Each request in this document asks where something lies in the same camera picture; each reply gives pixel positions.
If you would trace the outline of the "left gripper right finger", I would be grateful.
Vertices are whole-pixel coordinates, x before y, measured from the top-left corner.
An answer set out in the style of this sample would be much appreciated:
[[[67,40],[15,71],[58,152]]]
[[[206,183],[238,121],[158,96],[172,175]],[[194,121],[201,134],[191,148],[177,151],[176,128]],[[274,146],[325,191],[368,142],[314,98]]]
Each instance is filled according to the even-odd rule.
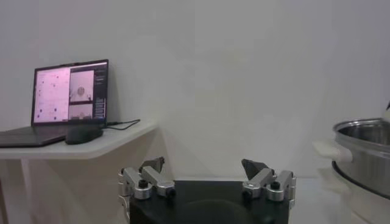
[[[292,171],[283,170],[279,174],[265,163],[242,159],[247,181],[242,183],[242,195],[250,201],[265,196],[270,201],[295,201],[296,177]]]

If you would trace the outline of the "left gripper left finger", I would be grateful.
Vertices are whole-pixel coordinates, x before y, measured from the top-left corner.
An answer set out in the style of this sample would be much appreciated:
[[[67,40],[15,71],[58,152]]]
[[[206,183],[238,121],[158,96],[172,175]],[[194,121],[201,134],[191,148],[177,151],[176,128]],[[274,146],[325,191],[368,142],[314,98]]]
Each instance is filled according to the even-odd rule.
[[[172,198],[176,196],[175,182],[161,174],[164,157],[144,161],[138,170],[126,167],[119,171],[119,196],[147,200],[155,189],[158,196]]]

